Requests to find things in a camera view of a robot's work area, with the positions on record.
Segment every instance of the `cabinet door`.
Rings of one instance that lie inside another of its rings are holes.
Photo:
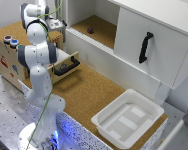
[[[143,41],[148,40],[145,56],[139,63]],[[121,8],[114,54],[148,74],[173,86],[188,51],[188,36],[154,22],[132,11]]]

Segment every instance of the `brown cork surface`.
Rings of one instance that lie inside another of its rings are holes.
[[[31,88],[29,79],[23,82]],[[64,110],[66,113],[114,150],[117,150],[117,148],[99,134],[96,126],[91,122],[91,118],[123,92],[125,92],[125,89],[82,63],[75,72],[54,84],[52,90],[53,94],[66,100]],[[166,119],[166,115],[161,116],[131,150],[140,149]]]
[[[94,29],[93,34],[89,34],[87,32],[89,27]],[[97,16],[92,16],[86,20],[72,25],[72,28],[114,49],[117,29],[116,25],[109,23]]]
[[[51,39],[55,39],[59,36],[62,36],[62,34],[58,31],[53,31],[53,32],[50,32],[49,34],[50,34]],[[4,37],[6,35],[11,35],[13,39],[18,39],[20,44],[32,45],[31,43],[29,43],[26,30],[22,26],[22,21],[0,28],[0,41],[1,42],[4,42]]]

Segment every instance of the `drawer handle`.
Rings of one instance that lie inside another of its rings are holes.
[[[145,53],[147,50],[147,45],[148,45],[148,40],[151,39],[154,35],[150,32],[147,32],[147,36],[145,37],[144,41],[143,41],[143,45],[141,48],[141,53],[139,56],[139,63],[142,64],[143,62],[145,62],[147,60],[147,57],[145,57]]]
[[[77,59],[75,59],[74,56],[71,57],[71,61],[73,62],[73,64],[68,66],[67,68],[60,69],[60,70],[56,70],[54,68],[54,74],[57,76],[62,76],[80,64],[80,62]]]

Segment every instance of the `white tray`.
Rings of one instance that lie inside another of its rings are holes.
[[[163,108],[129,89],[91,120],[112,144],[129,149],[163,113]]]

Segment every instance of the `black handle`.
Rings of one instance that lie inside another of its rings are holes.
[[[145,57],[145,53],[147,50],[147,45],[148,45],[148,40],[151,39],[154,35],[150,32],[147,32],[147,36],[145,37],[144,41],[143,41],[143,45],[141,48],[141,53],[139,56],[139,63],[142,64],[144,61],[147,60],[147,57]]]
[[[71,61],[73,62],[73,64],[68,66],[67,68],[60,69],[60,70],[56,70],[54,68],[54,74],[57,75],[57,76],[62,76],[65,73],[67,73],[68,71],[72,70],[73,68],[77,67],[80,64],[80,62],[77,59],[75,59],[74,56],[71,57]]]

